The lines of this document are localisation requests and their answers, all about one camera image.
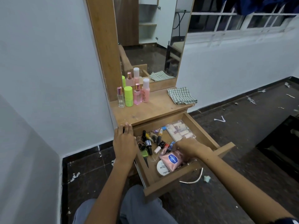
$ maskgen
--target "pink perfume bottle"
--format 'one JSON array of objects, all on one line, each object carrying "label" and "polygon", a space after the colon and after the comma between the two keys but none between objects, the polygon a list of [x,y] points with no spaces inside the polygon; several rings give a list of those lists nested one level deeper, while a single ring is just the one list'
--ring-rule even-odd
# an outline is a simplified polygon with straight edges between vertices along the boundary
[{"label": "pink perfume bottle", "polygon": [[142,101],[147,103],[149,99],[150,99],[150,80],[144,79],[143,87],[142,87]]},{"label": "pink perfume bottle", "polygon": [[128,77],[126,78],[126,86],[134,86],[134,80],[132,79],[132,73],[128,72]]},{"label": "pink perfume bottle", "polygon": [[139,83],[139,68],[134,67],[134,83]]},{"label": "pink perfume bottle", "polygon": [[133,92],[133,100],[135,105],[139,105],[142,102],[141,99],[141,90],[140,90],[140,84],[135,84],[135,90]]}]

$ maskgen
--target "checkered cloth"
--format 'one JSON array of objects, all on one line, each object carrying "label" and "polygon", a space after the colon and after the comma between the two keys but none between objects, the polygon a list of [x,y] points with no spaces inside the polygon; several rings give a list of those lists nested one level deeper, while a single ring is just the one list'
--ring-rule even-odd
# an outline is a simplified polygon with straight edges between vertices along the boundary
[{"label": "checkered cloth", "polygon": [[167,93],[175,104],[188,105],[188,104],[197,103],[197,100],[191,96],[187,87],[168,89]]},{"label": "checkered cloth", "polygon": [[158,71],[156,73],[153,72],[150,75],[150,78],[154,81],[162,81],[162,80],[166,80],[166,79],[173,79],[174,77],[166,75],[164,71]]}]

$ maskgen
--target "metal drawer handle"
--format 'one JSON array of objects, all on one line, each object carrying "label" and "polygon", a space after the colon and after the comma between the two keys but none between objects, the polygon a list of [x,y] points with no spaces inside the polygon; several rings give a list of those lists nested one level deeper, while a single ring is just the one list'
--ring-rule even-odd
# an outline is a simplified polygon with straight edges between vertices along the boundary
[{"label": "metal drawer handle", "polygon": [[204,168],[201,169],[200,175],[199,175],[198,179],[196,179],[195,181],[193,181],[193,182],[182,182],[182,181],[180,181],[180,182],[185,183],[185,184],[194,184],[194,183],[198,182],[200,180],[200,178],[202,177],[203,170],[204,170]]}]

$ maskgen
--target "right hand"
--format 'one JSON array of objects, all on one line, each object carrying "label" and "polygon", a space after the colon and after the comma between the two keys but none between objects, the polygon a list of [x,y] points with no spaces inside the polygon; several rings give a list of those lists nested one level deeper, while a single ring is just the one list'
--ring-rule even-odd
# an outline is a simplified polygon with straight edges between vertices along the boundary
[{"label": "right hand", "polygon": [[195,138],[185,138],[176,142],[173,145],[174,150],[178,149],[185,157],[204,159],[205,157],[213,154],[212,150],[204,144],[198,142]]}]

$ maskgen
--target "white wall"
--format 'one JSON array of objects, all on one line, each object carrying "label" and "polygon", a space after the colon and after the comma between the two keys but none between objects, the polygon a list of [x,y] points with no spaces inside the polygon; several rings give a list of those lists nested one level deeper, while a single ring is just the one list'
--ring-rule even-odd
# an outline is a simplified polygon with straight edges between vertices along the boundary
[{"label": "white wall", "polygon": [[0,223],[56,223],[60,159],[0,96]]},{"label": "white wall", "polygon": [[0,0],[0,94],[59,154],[113,138],[83,0]]},{"label": "white wall", "polygon": [[[191,7],[192,7],[192,3],[193,0],[177,0],[176,3],[176,8],[177,9],[185,9],[187,11],[191,11]],[[190,13],[185,13],[182,21],[181,21],[181,36],[185,36],[188,30],[188,22],[189,22],[189,17],[190,17]],[[173,28],[175,28],[178,25],[178,15],[176,14],[175,18],[174,18],[174,22],[173,22]],[[178,28],[172,30],[172,37],[174,36],[178,36]]]},{"label": "white wall", "polygon": [[[299,26],[298,19],[290,26]],[[198,100],[188,112],[292,76],[299,67],[297,34],[204,48],[188,44],[187,36],[176,86],[187,86]]]}]

